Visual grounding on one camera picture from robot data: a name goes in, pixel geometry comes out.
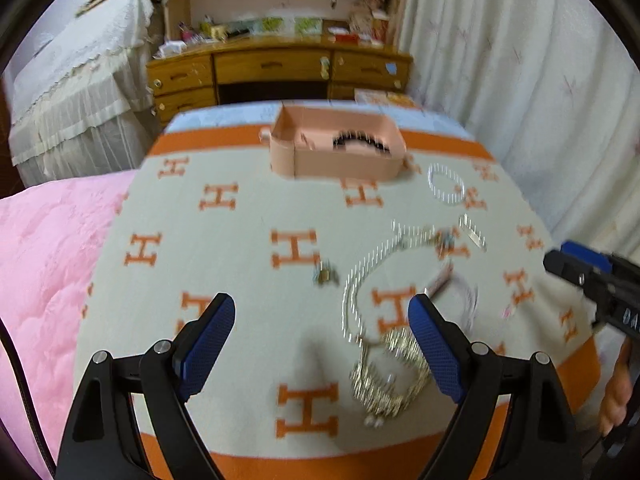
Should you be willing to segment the right hand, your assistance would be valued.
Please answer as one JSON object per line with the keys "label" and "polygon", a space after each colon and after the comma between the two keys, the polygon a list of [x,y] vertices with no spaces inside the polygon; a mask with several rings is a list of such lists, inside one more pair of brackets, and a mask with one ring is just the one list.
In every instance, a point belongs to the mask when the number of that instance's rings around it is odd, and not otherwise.
{"label": "right hand", "polygon": [[634,388],[628,367],[630,352],[631,341],[626,339],[620,347],[620,354],[615,363],[612,377],[606,384],[600,405],[599,429],[603,437],[606,437],[613,428],[620,426],[627,414],[627,404]]}

